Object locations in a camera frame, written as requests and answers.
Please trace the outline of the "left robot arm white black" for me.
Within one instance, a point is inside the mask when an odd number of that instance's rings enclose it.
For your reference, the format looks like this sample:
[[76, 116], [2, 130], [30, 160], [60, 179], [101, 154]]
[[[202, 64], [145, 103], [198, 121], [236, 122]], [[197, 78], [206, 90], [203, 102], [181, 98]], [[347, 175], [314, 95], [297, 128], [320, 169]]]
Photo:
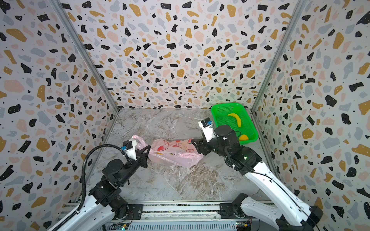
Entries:
[[[89, 157], [98, 149], [114, 148], [126, 158], [110, 161], [103, 169], [103, 177], [90, 191], [87, 191], [86, 167]], [[129, 179], [140, 168], [147, 168], [151, 147], [136, 149], [133, 140], [125, 141], [122, 147], [102, 144], [93, 148], [82, 165], [82, 195], [79, 205], [50, 228], [51, 231], [93, 231], [114, 218], [129, 218], [127, 201], [120, 196], [121, 188], [129, 184]]]

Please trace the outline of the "pink plastic bag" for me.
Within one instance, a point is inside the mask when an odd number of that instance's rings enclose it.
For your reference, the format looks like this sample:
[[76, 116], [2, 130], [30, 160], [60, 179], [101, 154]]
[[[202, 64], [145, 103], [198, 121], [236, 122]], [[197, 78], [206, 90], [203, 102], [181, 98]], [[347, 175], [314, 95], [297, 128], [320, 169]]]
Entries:
[[167, 141], [157, 139], [150, 145], [148, 158], [157, 164], [191, 168], [201, 161], [199, 154], [190, 139]]

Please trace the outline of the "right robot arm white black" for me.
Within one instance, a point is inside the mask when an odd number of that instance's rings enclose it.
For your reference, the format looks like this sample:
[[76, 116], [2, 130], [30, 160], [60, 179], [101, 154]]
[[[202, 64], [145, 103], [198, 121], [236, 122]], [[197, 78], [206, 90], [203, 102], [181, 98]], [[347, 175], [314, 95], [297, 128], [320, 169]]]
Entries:
[[240, 193], [228, 209], [220, 211], [222, 216], [252, 216], [279, 231], [319, 229], [322, 210], [308, 205], [289, 191], [253, 149], [240, 145], [236, 132], [229, 125], [215, 128], [208, 118], [198, 125], [203, 138], [191, 141], [197, 152], [204, 156], [211, 152], [221, 156], [228, 167], [257, 185], [274, 204], [269, 206]]

